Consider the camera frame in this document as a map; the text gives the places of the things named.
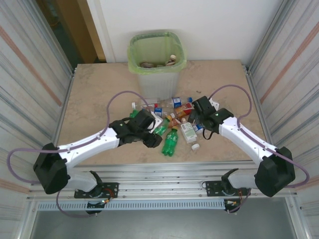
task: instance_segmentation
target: green plastic bag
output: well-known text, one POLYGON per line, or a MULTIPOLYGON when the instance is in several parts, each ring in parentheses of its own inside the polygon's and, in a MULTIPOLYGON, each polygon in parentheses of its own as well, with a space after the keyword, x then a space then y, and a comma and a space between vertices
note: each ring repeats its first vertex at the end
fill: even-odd
POLYGON ((141 75, 180 72, 186 67, 186 56, 178 36, 172 32, 141 34, 131 39, 128 47, 129 71, 141 75), (172 66, 143 68, 140 63, 165 65, 171 55, 176 56, 172 66))

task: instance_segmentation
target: white wall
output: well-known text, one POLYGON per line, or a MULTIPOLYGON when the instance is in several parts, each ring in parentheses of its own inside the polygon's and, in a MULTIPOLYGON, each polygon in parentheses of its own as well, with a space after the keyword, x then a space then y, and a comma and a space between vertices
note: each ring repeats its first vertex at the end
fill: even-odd
POLYGON ((130 39, 176 33, 189 60, 248 64, 282 0, 88 0, 108 62, 126 62, 130 39))

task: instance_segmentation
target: beige tabletop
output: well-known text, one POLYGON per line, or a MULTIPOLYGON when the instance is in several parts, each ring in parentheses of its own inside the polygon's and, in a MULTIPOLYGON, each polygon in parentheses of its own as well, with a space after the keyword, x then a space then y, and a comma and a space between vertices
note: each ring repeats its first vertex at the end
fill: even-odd
MULTIPOLYGON (((239 60, 188 61, 186 69, 180 74, 176 96, 191 96, 196 100, 204 95, 209 96, 226 84, 237 84, 249 91, 239 60)), ((109 99, 123 90, 140 92, 137 76, 129 72, 127 63, 78 65, 59 145, 77 141, 103 129, 106 124, 105 107, 109 99)), ((110 106, 111 122, 128 117, 132 112, 131 103, 137 99, 133 94, 117 97, 110 106)), ((227 108, 236 117, 246 113, 249 108, 246 95, 237 88, 225 88, 213 99, 220 103, 220 108, 227 108)), ((264 138, 255 107, 242 123, 264 138)), ((214 134, 211 140, 200 140, 200 149, 197 151, 191 150, 191 145, 186 143, 181 132, 178 135, 173 157, 161 154, 164 140, 157 148, 146 148, 142 142, 135 142, 104 151, 82 164, 250 160, 240 148, 218 134, 214 134)))

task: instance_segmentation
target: table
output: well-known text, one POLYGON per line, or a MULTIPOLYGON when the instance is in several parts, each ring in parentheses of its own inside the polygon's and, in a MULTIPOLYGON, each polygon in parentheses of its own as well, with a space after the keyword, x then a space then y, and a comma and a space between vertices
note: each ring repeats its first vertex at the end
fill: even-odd
MULTIPOLYGON (((239 60, 188 61, 180 74, 176 96, 191 96, 196 100, 203 95, 209 96, 226 84, 237 84, 249 91, 239 60)), ((103 129, 106 124, 106 104, 113 95, 123 90, 140 92, 137 76, 129 72, 127 63, 78 65, 58 144, 71 143, 103 129)), ((110 106, 111 122, 128 117, 132 112, 131 103, 137 99, 133 94, 117 97, 110 106)), ((249 108, 246 95, 236 88, 225 88, 213 99, 220 103, 220 108, 227 108, 236 117, 246 113, 249 108)), ((265 138, 255 107, 242 123, 260 138, 265 138)), ((146 148, 141 142, 126 144, 101 152, 82 164, 250 160, 240 148, 217 134, 209 141, 199 141, 200 149, 192 151, 191 145, 179 132, 173 157, 161 154, 163 142, 157 148, 146 148)))

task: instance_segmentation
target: green bottle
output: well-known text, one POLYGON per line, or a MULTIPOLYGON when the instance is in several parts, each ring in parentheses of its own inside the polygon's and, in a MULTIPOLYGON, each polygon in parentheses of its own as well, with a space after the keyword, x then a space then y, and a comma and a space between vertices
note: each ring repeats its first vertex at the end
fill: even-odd
POLYGON ((164 147, 161 150, 162 154, 164 154, 165 156, 168 155, 172 157, 175 152, 177 141, 178 141, 177 127, 174 126, 171 129, 171 132, 169 132, 166 136, 164 147))
POLYGON ((159 136, 162 136, 166 132, 170 121, 171 116, 167 116, 164 119, 163 123, 161 123, 161 125, 154 130, 154 133, 158 134, 159 136))
POLYGON ((133 110, 132 113, 130 113, 130 118, 134 118, 139 113, 138 110, 133 110))

